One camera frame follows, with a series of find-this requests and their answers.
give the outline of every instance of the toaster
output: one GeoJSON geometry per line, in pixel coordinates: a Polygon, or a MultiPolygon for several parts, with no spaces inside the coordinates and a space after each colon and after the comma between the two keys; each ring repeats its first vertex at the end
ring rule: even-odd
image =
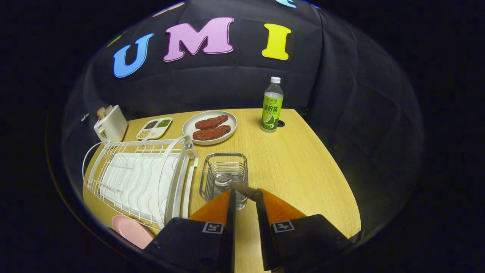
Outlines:
{"type": "Polygon", "coordinates": [[[103,119],[96,121],[94,131],[102,142],[121,142],[125,136],[128,122],[121,112],[119,105],[115,105],[103,119]]]}

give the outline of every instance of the bottle label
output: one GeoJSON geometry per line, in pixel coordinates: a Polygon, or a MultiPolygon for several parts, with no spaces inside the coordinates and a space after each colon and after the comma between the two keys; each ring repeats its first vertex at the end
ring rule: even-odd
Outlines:
{"type": "Polygon", "coordinates": [[[276,130],[282,104],[283,98],[270,98],[264,96],[263,115],[261,117],[261,126],[264,129],[276,130]]]}

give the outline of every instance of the wooden table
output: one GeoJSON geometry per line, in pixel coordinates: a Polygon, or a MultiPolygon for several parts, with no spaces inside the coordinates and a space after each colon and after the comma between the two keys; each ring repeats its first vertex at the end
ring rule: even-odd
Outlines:
{"type": "MultiPolygon", "coordinates": [[[[323,143],[293,109],[282,109],[285,122],[273,134],[259,128],[261,109],[226,109],[238,119],[238,127],[226,141],[210,146],[196,145],[199,165],[194,170],[189,200],[189,215],[206,202],[199,195],[203,162],[210,153],[242,153],[247,157],[249,186],[263,188],[306,215],[322,214],[347,238],[360,231],[360,215],[345,177],[323,143]]],[[[151,119],[171,117],[172,124],[161,139],[182,135],[182,126],[203,111],[169,114],[129,121],[123,141],[137,141],[136,134],[151,119]]],[[[98,148],[93,159],[97,157],[98,148]]],[[[93,166],[91,160],[86,178],[93,166]]],[[[87,207],[106,226],[119,212],[108,207],[83,185],[87,207]]],[[[263,272],[256,203],[248,200],[236,211],[235,272],[263,272]]]]}

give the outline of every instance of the wire basket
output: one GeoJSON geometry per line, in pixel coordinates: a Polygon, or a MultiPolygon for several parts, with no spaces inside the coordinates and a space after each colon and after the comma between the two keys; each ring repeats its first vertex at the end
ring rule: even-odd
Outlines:
{"type": "Polygon", "coordinates": [[[197,163],[198,155],[189,136],[108,142],[85,184],[114,210],[161,230],[170,219],[180,217],[181,207],[182,217],[187,217],[188,193],[197,163]],[[194,159],[192,166],[189,166],[190,159],[194,159]]]}
{"type": "MultiPolygon", "coordinates": [[[[247,159],[239,153],[212,153],[206,157],[199,194],[207,202],[215,197],[215,179],[223,175],[232,175],[248,187],[247,159]]],[[[236,209],[246,206],[247,197],[236,191],[236,209]]]]}

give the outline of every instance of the letter m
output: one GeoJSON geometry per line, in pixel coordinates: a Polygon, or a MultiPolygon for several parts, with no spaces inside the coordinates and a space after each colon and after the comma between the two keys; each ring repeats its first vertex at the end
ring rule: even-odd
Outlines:
{"type": "Polygon", "coordinates": [[[220,54],[231,52],[234,47],[229,44],[229,24],[234,22],[230,17],[211,19],[197,32],[190,24],[184,23],[173,26],[166,30],[170,34],[168,41],[168,53],[163,58],[165,62],[171,62],[182,58],[185,52],[180,50],[182,43],[190,54],[195,55],[202,43],[207,38],[207,46],[203,52],[207,54],[220,54]]]}

